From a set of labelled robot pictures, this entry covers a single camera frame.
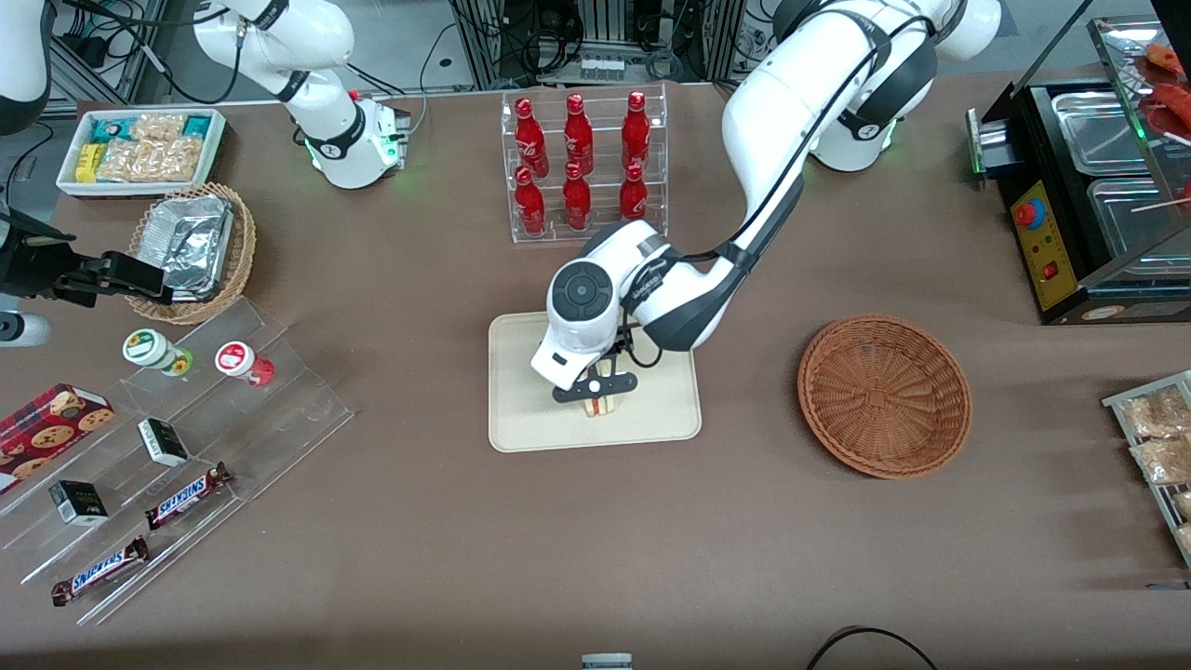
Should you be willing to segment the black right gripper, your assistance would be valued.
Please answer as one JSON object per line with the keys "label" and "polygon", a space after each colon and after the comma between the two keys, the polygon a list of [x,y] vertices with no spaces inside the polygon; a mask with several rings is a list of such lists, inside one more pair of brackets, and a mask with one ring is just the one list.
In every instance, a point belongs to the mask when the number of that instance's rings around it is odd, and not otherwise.
{"label": "black right gripper", "polygon": [[46,298],[94,308],[101,289],[170,305],[173,288],[158,267],[119,251],[102,253],[102,263],[82,263],[71,250],[76,234],[61,232],[21,212],[4,212],[1,292],[13,298]]}

